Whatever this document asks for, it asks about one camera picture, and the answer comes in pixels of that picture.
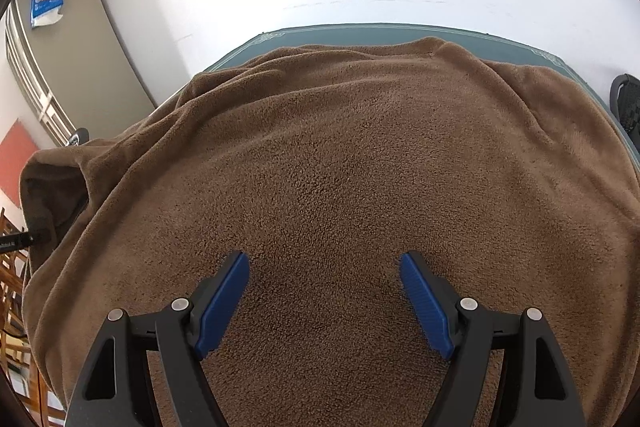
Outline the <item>brown fleece garment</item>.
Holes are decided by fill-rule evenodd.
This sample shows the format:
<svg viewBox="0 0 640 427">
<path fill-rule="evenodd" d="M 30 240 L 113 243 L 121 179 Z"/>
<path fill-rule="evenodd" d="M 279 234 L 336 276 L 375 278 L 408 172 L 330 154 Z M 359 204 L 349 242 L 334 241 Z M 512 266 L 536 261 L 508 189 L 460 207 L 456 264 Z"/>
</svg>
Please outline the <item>brown fleece garment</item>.
<svg viewBox="0 0 640 427">
<path fill-rule="evenodd" d="M 23 319 L 69 403 L 115 308 L 250 283 L 204 371 L 233 426 L 417 426 L 446 366 L 404 296 L 419 251 L 482 305 L 547 317 L 586 421 L 639 386 L 639 168 L 573 80 L 427 38 L 283 48 L 195 77 L 111 140 L 22 173 Z"/>
</svg>

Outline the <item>black mesh chair right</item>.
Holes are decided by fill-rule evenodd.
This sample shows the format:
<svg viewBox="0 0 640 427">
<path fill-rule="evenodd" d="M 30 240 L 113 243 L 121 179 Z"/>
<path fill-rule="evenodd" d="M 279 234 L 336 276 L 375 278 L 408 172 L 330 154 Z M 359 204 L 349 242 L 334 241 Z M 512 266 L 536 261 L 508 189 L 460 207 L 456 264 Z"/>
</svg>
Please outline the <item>black mesh chair right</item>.
<svg viewBox="0 0 640 427">
<path fill-rule="evenodd" d="M 618 75 L 610 89 L 610 109 L 637 150 L 640 148 L 640 81 L 633 75 Z"/>
</svg>

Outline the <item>teal table mat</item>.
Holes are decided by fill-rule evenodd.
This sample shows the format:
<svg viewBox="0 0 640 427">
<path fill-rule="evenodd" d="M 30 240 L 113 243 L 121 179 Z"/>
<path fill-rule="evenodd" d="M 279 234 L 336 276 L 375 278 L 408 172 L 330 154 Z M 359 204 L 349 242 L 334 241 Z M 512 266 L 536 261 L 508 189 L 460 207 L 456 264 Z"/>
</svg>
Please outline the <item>teal table mat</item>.
<svg viewBox="0 0 640 427">
<path fill-rule="evenodd" d="M 562 58 L 529 44 L 467 29 L 396 23 L 329 24 L 281 28 L 250 38 L 208 66 L 206 72 L 237 68 L 254 58 L 280 48 L 299 46 L 400 46 L 424 38 L 436 38 L 461 46 L 481 60 L 520 66 L 540 66 L 572 80 L 597 108 L 605 113 L 634 169 L 639 152 L 622 125 L 615 120 L 599 95 Z"/>
</svg>

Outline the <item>grey tall cabinet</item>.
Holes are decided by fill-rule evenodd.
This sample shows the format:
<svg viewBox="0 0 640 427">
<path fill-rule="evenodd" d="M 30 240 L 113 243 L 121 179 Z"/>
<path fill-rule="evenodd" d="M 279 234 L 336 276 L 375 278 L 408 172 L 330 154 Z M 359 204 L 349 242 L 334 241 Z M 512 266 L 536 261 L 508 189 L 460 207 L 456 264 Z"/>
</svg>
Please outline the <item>grey tall cabinet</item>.
<svg viewBox="0 0 640 427">
<path fill-rule="evenodd" d="M 32 0 L 6 10 L 6 53 L 17 86 L 52 141 L 84 128 L 113 138 L 155 109 L 101 0 L 63 0 L 62 18 L 34 27 Z"/>
</svg>

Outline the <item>red foam floor mat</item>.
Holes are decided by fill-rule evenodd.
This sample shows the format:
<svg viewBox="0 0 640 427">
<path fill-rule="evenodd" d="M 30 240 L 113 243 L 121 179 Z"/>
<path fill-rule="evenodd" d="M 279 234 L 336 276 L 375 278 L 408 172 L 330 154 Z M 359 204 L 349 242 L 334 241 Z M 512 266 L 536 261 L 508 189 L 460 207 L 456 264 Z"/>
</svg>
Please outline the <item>red foam floor mat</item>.
<svg viewBox="0 0 640 427">
<path fill-rule="evenodd" d="M 1 191 L 16 207 L 21 207 L 20 179 L 26 162 L 38 150 L 38 146 L 21 121 L 16 120 L 6 132 L 0 146 Z"/>
</svg>

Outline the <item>wooden chair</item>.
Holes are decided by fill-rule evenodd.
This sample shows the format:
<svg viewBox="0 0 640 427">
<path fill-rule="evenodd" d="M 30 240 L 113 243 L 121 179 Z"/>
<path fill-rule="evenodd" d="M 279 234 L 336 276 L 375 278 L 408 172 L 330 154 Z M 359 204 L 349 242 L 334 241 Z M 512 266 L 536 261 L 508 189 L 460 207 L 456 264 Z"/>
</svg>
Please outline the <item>wooden chair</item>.
<svg viewBox="0 0 640 427">
<path fill-rule="evenodd" d="M 6 216 L 1 236 L 24 232 Z M 1 255 L 1 424 L 63 426 L 64 407 L 44 381 L 32 357 L 23 321 L 28 249 Z"/>
</svg>

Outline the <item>blue white box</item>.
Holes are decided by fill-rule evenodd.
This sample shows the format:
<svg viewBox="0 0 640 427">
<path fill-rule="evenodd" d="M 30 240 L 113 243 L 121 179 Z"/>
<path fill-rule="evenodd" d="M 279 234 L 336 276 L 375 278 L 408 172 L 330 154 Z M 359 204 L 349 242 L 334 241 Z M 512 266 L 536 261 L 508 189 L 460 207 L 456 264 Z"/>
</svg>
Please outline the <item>blue white box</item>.
<svg viewBox="0 0 640 427">
<path fill-rule="evenodd" d="M 30 28 L 51 26 L 62 20 L 64 0 L 30 0 Z"/>
</svg>

